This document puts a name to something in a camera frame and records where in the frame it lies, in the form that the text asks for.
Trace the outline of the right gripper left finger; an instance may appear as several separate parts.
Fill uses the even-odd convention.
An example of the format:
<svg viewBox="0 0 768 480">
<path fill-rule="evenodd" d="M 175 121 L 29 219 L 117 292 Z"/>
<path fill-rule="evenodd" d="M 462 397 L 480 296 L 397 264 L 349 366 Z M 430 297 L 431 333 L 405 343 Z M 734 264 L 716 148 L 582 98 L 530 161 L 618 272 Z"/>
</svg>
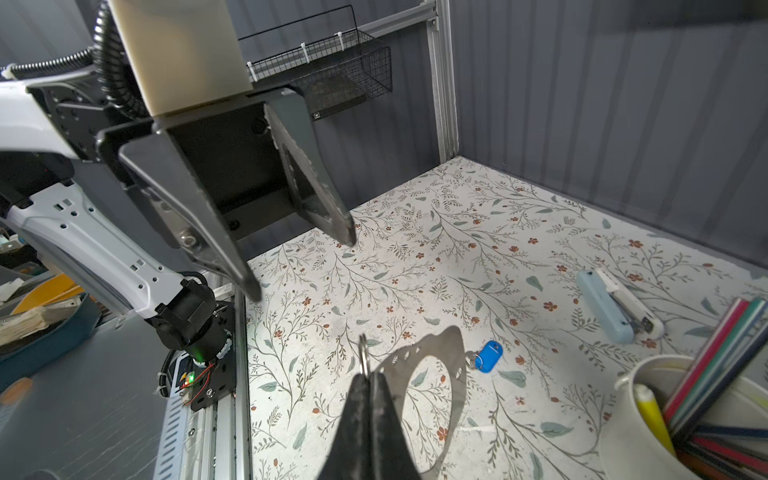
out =
<svg viewBox="0 0 768 480">
<path fill-rule="evenodd" d="M 371 479 L 370 381 L 353 377 L 331 449 L 318 479 Z"/>
</svg>

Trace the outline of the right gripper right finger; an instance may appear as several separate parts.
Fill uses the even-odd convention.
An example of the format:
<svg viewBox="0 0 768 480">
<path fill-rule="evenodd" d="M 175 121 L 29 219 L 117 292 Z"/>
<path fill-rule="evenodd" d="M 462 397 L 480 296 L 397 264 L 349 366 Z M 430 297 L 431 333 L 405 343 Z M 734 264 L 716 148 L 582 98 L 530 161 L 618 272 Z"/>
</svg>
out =
<svg viewBox="0 0 768 480">
<path fill-rule="evenodd" d="M 370 462 L 374 479 L 420 479 L 381 373 L 370 376 Z"/>
</svg>

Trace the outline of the blue key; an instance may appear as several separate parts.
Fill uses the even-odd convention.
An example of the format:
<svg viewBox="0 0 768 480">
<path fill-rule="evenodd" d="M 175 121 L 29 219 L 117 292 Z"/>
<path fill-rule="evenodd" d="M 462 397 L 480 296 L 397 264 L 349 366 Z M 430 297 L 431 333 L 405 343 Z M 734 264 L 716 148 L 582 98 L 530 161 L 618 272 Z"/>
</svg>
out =
<svg viewBox="0 0 768 480">
<path fill-rule="evenodd" d="M 503 346 L 495 340 L 490 340 L 479 351 L 467 352 L 466 360 L 470 369 L 488 374 L 496 367 L 502 356 Z"/>
</svg>

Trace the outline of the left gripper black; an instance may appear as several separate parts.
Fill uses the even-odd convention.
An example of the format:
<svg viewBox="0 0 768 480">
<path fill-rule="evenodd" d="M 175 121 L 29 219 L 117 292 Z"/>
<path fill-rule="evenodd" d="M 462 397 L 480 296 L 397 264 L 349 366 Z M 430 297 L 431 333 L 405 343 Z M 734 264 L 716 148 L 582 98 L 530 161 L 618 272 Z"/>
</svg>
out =
<svg viewBox="0 0 768 480">
<path fill-rule="evenodd" d="M 96 151 L 164 239 L 254 302 L 262 289 L 235 240 L 297 214 L 342 245 L 357 242 L 293 89 L 104 129 Z"/>
</svg>

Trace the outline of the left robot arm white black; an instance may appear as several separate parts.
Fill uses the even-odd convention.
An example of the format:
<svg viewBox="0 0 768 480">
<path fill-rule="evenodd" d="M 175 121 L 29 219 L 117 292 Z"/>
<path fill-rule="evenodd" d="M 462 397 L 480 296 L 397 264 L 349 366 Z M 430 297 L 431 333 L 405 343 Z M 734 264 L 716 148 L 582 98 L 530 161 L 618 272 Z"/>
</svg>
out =
<svg viewBox="0 0 768 480">
<path fill-rule="evenodd" d="M 104 163 L 164 238 L 250 298 L 261 288 L 239 240 L 298 214 L 354 245 L 353 218 L 322 162 L 302 92 L 277 86 L 153 116 L 119 108 L 91 67 L 1 83 L 1 218 L 48 242 L 115 292 L 163 344 L 197 363 L 233 336 L 212 290 L 165 266 L 77 183 L 77 160 Z"/>
</svg>

